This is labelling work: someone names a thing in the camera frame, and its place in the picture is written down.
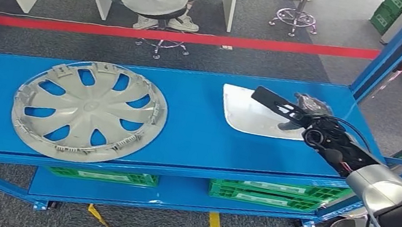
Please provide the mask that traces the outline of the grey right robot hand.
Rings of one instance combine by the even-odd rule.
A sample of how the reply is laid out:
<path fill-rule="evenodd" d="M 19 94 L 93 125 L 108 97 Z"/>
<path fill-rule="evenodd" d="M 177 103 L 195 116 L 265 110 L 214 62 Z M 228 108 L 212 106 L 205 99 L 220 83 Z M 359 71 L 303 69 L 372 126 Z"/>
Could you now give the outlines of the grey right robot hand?
<path fill-rule="evenodd" d="M 308 94 L 302 94 L 299 92 L 294 93 L 298 101 L 298 107 L 300 107 L 307 114 L 321 114 L 321 115 L 333 115 L 332 109 L 323 101 L 316 99 Z M 301 129 L 302 126 L 296 124 L 293 121 L 287 121 L 284 123 L 279 123 L 277 126 L 280 130 L 297 130 Z"/>

